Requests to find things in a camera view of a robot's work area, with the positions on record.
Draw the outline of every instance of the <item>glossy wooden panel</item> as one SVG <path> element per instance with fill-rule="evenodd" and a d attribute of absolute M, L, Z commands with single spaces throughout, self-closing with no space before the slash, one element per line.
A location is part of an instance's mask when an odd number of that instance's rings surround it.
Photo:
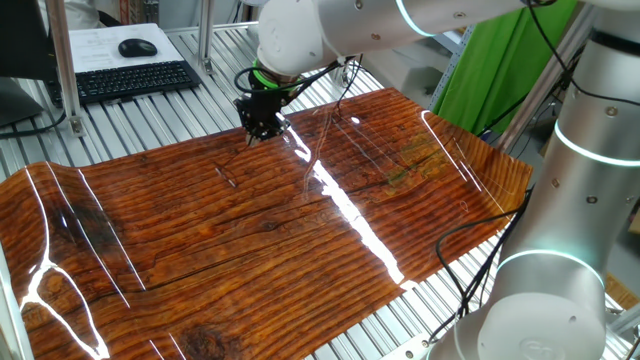
<path fill-rule="evenodd" d="M 521 202 L 529 167 L 395 90 L 333 110 L 255 148 L 236 129 L 0 184 L 36 357 L 302 358 L 437 271 L 442 233 Z"/>

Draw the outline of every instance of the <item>metal grate table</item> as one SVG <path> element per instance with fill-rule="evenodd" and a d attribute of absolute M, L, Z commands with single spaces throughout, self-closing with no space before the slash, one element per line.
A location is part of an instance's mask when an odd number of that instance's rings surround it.
<path fill-rule="evenodd" d="M 176 48 L 192 64 L 196 63 L 197 33 L 196 28 L 167 32 Z M 38 161 L 66 166 L 91 165 L 240 126 L 232 101 L 241 94 L 233 85 L 233 77 L 241 69 L 251 66 L 256 58 L 258 44 L 253 34 L 250 24 L 215 27 L 212 50 L 215 74 L 206 76 L 200 71 L 203 84 L 198 88 L 145 96 L 119 104 L 84 106 L 85 137 L 73 137 L 68 125 L 63 123 L 46 134 L 0 140 L 0 181 L 25 165 Z M 0 133 L 44 127 L 60 116 L 61 111 L 51 104 L 44 84 L 32 80 L 17 81 L 43 105 L 45 112 L 0 128 Z M 381 88 L 370 74 L 360 71 L 347 97 Z M 337 85 L 332 77 L 326 76 L 283 112 L 296 112 L 336 101 L 343 91 L 344 88 Z M 496 238 L 489 239 L 452 264 L 463 282 L 471 281 L 495 242 Z M 0 265 L 2 262 L 4 258 L 0 256 Z M 493 285 L 496 265 L 492 268 L 485 298 Z M 6 266 L 0 266 L 0 277 L 5 286 L 3 293 L 10 300 Z M 446 273 L 440 271 L 321 347 L 306 360 L 406 358 L 406 351 L 413 344 L 409 340 L 426 337 L 454 311 L 459 300 L 453 283 Z M 476 297 L 472 307 L 477 308 L 478 302 Z M 619 308 L 611 299 L 607 299 L 607 303 L 609 307 Z M 0 307 L 0 311 L 6 312 L 6 309 Z M 0 318 L 5 319 L 1 323 L 2 330 L 5 336 L 10 337 L 14 333 L 12 329 L 18 329 L 22 324 L 20 315 L 15 311 L 11 317 L 1 315 Z M 628 343 L 609 334 L 603 359 L 620 359 L 628 348 Z"/>

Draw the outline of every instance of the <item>robotic arm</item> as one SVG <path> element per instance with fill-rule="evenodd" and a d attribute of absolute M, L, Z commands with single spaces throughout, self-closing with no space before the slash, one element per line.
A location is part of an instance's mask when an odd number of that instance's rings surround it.
<path fill-rule="evenodd" d="M 605 345 L 604 279 L 613 242 L 640 196 L 640 2 L 601 6 L 540 180 L 506 242 L 485 306 L 458 321 L 429 360 L 597 360 Z M 251 138 L 276 117 L 299 74 L 525 6 L 519 0 L 271 0 L 236 104 Z"/>
<path fill-rule="evenodd" d="M 354 54 L 398 47 L 523 6 L 519 0 L 271 0 L 260 14 L 258 59 L 246 89 L 251 97 L 235 102 L 247 139 L 284 132 L 287 124 L 276 114 L 301 88 L 283 87 L 303 72 L 330 70 Z"/>

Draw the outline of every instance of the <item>green backdrop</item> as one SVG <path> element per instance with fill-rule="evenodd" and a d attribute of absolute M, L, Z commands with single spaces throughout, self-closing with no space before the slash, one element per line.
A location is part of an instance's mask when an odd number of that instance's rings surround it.
<path fill-rule="evenodd" d="M 576 0 L 560 0 L 535 10 L 554 44 L 575 6 Z M 529 9 L 478 24 L 434 113 L 478 133 L 533 88 L 551 55 Z M 516 112 L 493 130 L 504 131 Z"/>

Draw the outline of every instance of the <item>keyboard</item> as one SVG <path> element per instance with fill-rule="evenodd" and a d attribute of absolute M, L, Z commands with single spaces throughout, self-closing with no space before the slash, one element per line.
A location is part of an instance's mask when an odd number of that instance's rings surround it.
<path fill-rule="evenodd" d="M 105 100 L 127 101 L 134 96 L 198 86 L 200 77 L 186 61 L 136 65 L 76 74 L 80 104 Z M 47 82 L 53 104 L 62 107 L 57 81 Z"/>

